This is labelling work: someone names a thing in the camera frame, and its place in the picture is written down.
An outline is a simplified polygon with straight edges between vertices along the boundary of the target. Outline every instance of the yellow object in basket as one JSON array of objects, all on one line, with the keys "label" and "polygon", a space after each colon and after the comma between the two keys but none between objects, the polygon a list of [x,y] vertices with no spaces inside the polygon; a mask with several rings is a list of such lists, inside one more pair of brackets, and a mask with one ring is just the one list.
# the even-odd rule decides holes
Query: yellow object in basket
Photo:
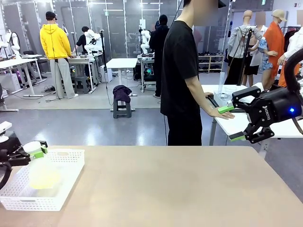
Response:
[{"label": "yellow object in basket", "polygon": [[46,156],[30,163],[29,186],[34,189],[51,189],[61,178],[60,172]]}]

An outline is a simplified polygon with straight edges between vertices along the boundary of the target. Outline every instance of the shoe rack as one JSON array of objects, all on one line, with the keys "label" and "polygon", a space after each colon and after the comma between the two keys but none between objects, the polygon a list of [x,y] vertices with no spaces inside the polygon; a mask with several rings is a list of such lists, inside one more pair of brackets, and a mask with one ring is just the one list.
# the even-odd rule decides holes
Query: shoe rack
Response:
[{"label": "shoe rack", "polygon": [[[221,72],[223,70],[224,55],[210,55],[210,54],[199,54],[199,72]],[[212,66],[220,65],[220,67],[213,69]]]}]

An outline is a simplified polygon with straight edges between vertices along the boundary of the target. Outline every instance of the white sneaker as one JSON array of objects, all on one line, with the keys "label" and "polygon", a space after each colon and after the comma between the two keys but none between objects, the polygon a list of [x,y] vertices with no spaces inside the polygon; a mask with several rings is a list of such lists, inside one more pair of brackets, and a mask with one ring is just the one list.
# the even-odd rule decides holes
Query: white sneaker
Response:
[{"label": "white sneaker", "polygon": [[155,98],[161,98],[161,96],[156,96],[156,93],[153,94],[152,96],[154,96]]},{"label": "white sneaker", "polygon": [[[75,96],[74,97],[72,97],[72,98],[76,98],[76,97],[78,97],[79,95],[78,94],[75,94]],[[71,99],[71,98],[70,98]]]}]

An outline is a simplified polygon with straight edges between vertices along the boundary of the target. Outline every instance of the gray shirt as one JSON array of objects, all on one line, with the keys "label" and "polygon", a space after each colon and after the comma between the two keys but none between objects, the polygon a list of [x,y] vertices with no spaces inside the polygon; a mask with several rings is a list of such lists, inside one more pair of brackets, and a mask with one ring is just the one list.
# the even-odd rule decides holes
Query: gray shirt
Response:
[{"label": "gray shirt", "polygon": [[[228,41],[227,47],[227,52],[229,56],[233,58],[243,58],[245,45],[248,39],[248,32],[251,28],[247,28],[248,26],[250,25],[242,25],[240,27],[236,27],[233,30],[231,37]],[[251,29],[256,39],[260,41],[262,39],[262,33],[259,32],[256,27],[253,27]]]}]

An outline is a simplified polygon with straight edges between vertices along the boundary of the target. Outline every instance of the white plastic basket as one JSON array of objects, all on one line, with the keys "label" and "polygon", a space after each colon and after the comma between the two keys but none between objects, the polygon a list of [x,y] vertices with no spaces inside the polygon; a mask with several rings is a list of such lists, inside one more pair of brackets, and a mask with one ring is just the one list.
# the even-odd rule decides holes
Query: white plastic basket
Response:
[{"label": "white plastic basket", "polygon": [[52,149],[47,156],[60,172],[61,180],[53,189],[37,190],[29,186],[30,166],[22,167],[0,191],[7,210],[60,211],[83,166],[84,150]]}]

